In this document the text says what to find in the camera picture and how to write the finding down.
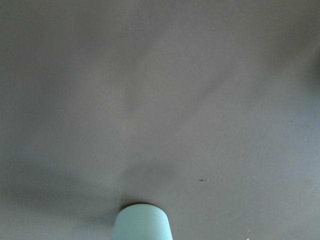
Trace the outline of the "mint green cup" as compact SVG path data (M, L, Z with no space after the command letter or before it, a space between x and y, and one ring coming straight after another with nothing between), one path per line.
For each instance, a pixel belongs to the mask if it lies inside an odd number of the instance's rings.
M151 204L133 204L122 209L114 223L112 240L173 240L167 214Z

